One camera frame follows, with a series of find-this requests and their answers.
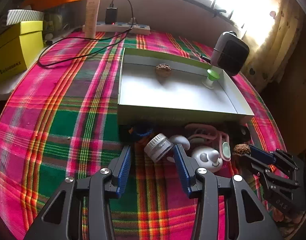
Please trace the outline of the white cat paw toy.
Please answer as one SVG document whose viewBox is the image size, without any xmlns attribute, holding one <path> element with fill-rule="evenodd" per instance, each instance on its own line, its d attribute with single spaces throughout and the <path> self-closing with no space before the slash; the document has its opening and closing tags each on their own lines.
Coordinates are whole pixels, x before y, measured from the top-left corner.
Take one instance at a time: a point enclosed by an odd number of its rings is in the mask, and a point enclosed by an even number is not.
<svg viewBox="0 0 306 240">
<path fill-rule="evenodd" d="M 209 146 L 199 146 L 192 151 L 191 156 L 197 161 L 199 167 L 206 168 L 215 173 L 223 166 L 223 159 L 220 153 Z"/>
</svg>

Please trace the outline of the brown walnut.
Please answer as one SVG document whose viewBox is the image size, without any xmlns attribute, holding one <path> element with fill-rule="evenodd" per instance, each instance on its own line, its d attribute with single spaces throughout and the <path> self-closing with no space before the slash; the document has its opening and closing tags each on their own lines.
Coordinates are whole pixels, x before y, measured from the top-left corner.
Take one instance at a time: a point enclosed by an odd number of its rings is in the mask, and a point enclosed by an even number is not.
<svg viewBox="0 0 306 240">
<path fill-rule="evenodd" d="M 169 77 L 172 69 L 168 64 L 161 63 L 155 67 L 155 73 L 160 77 Z"/>
<path fill-rule="evenodd" d="M 235 145 L 233 148 L 233 155 L 245 155 L 245 154 L 250 154 L 250 146 L 247 144 L 238 144 Z"/>
</svg>

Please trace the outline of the white clear small jar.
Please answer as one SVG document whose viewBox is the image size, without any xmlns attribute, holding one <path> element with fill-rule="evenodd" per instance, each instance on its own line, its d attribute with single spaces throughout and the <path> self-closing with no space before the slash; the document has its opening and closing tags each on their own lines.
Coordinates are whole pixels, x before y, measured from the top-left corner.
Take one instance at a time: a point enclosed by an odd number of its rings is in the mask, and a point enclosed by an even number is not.
<svg viewBox="0 0 306 240">
<path fill-rule="evenodd" d="M 159 133 L 144 147 L 144 152 L 154 162 L 159 162 L 173 147 L 173 143 L 163 134 Z"/>
</svg>

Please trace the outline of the blue orange knitted toy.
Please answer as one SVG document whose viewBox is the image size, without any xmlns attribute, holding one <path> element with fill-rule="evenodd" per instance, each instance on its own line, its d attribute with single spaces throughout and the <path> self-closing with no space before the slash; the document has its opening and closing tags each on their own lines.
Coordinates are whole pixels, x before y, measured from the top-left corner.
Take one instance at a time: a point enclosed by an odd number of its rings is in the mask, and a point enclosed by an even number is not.
<svg viewBox="0 0 306 240">
<path fill-rule="evenodd" d="M 133 126 L 128 131 L 132 141 L 140 141 L 146 138 L 147 136 L 151 135 L 152 132 L 153 132 L 152 128 L 136 127 L 136 126 Z"/>
</svg>

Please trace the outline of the green cap small bottle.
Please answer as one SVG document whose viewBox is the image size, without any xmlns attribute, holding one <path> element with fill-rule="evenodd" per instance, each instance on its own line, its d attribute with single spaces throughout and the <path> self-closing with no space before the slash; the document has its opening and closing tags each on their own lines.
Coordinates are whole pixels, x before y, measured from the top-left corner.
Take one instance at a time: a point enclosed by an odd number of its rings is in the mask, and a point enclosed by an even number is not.
<svg viewBox="0 0 306 240">
<path fill-rule="evenodd" d="M 219 74 L 214 71 L 213 69 L 208 69 L 207 70 L 207 78 L 204 79 L 202 81 L 203 85 L 205 85 L 205 87 L 207 87 L 208 89 L 213 89 L 213 84 L 215 81 L 219 80 L 220 79 L 220 76 Z"/>
</svg>

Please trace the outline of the white mushroom figurine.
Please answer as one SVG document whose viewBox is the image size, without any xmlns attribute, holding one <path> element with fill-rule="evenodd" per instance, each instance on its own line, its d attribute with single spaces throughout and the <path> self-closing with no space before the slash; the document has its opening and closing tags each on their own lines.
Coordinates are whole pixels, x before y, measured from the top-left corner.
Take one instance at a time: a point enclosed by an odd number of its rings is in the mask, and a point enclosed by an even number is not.
<svg viewBox="0 0 306 240">
<path fill-rule="evenodd" d="M 169 141 L 173 144 L 171 150 L 169 151 L 169 153 L 166 156 L 166 160 L 174 163 L 174 157 L 173 157 L 173 147 L 176 144 L 181 144 L 184 148 L 184 150 L 188 151 L 190 149 L 190 142 L 189 140 L 182 136 L 182 135 L 172 135 L 171 137 L 168 138 Z"/>
</svg>

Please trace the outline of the cream heart pattern curtain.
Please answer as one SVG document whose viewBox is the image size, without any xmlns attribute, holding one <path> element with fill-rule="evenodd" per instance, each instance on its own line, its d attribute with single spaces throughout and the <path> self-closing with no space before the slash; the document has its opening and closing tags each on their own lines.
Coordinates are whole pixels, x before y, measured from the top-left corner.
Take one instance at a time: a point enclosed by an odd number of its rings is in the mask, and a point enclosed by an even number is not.
<svg viewBox="0 0 306 240">
<path fill-rule="evenodd" d="M 248 0 L 243 40 L 250 53 L 242 73 L 258 92 L 281 81 L 299 40 L 303 17 L 297 0 Z"/>
</svg>

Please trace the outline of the white green cardboard tray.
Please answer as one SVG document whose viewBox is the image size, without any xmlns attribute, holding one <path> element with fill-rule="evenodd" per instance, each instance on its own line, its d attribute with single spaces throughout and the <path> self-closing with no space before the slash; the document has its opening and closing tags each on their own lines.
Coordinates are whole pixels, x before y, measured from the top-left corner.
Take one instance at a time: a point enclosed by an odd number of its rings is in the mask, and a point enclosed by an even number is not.
<svg viewBox="0 0 306 240">
<path fill-rule="evenodd" d="M 169 77 L 155 73 L 155 67 L 161 63 L 171 67 Z M 220 76 L 213 89 L 203 85 L 208 69 L 209 64 L 185 57 L 125 48 L 119 76 L 118 124 L 245 124 L 253 118 L 251 107 L 224 70 L 213 67 Z"/>
</svg>

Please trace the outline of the grey black portable heater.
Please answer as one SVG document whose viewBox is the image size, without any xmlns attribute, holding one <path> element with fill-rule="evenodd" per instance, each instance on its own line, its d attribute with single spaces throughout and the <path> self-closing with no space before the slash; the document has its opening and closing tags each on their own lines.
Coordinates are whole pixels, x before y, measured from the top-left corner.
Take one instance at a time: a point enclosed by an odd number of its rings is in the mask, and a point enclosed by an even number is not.
<svg viewBox="0 0 306 240">
<path fill-rule="evenodd" d="M 212 66 L 225 70 L 228 75 L 235 76 L 241 71 L 249 52 L 248 45 L 234 31 L 225 31 L 218 38 L 211 57 L 202 54 L 199 57 Z"/>
</svg>

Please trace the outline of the white power strip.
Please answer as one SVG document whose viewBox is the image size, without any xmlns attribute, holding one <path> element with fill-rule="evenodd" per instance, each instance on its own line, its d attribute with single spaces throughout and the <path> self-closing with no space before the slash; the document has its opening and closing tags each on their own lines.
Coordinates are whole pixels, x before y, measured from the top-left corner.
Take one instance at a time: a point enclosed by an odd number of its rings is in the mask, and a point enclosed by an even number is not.
<svg viewBox="0 0 306 240">
<path fill-rule="evenodd" d="M 131 25 L 122 22 L 116 22 L 114 24 L 105 24 L 105 22 L 97 22 L 96 32 L 108 32 L 108 33 L 122 33 L 130 29 Z M 130 34 L 149 35 L 151 32 L 149 25 L 135 24 L 133 25 Z"/>
</svg>

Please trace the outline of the yellow cardboard box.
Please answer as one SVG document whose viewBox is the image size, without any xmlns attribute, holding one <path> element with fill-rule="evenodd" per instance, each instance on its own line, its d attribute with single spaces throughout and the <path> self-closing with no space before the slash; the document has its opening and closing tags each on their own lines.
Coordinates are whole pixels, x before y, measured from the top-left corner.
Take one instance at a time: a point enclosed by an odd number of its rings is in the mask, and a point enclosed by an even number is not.
<svg viewBox="0 0 306 240">
<path fill-rule="evenodd" d="M 22 21 L 0 35 L 0 83 L 29 68 L 44 47 L 42 32 L 42 21 Z"/>
</svg>

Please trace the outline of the white plug on strip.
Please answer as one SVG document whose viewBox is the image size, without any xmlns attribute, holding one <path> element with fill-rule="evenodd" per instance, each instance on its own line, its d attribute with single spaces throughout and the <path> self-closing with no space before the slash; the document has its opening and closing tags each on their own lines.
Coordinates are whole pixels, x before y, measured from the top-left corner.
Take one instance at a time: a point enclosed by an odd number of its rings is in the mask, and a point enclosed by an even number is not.
<svg viewBox="0 0 306 240">
<path fill-rule="evenodd" d="M 129 25 L 136 25 L 136 18 L 135 17 L 132 17 L 131 20 L 128 22 Z"/>
</svg>

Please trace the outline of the black charger adapter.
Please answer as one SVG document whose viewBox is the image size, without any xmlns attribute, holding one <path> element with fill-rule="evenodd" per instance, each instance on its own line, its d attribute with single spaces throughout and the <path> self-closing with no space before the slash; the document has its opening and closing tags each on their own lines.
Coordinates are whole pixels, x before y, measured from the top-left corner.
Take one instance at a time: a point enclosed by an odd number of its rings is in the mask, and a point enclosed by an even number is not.
<svg viewBox="0 0 306 240">
<path fill-rule="evenodd" d="M 117 21 L 118 8 L 113 3 L 106 9 L 105 24 L 115 24 Z"/>
</svg>

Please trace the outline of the striped green white box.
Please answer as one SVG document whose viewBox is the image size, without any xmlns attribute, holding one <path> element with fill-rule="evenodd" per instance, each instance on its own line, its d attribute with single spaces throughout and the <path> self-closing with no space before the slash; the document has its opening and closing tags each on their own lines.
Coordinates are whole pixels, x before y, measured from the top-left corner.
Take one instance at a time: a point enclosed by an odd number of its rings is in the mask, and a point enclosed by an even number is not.
<svg viewBox="0 0 306 240">
<path fill-rule="evenodd" d="M 6 26 L 14 25 L 22 21 L 42 21 L 44 13 L 35 10 L 12 9 L 8 11 Z"/>
</svg>

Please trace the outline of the white cosmetic tube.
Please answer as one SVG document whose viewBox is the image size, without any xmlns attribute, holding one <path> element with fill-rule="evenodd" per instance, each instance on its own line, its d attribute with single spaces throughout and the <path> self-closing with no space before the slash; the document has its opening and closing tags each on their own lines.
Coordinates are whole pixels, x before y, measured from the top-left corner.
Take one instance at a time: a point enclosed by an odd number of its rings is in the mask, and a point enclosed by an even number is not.
<svg viewBox="0 0 306 240">
<path fill-rule="evenodd" d="M 100 0 L 87 0 L 85 16 L 85 37 L 95 38 Z"/>
</svg>

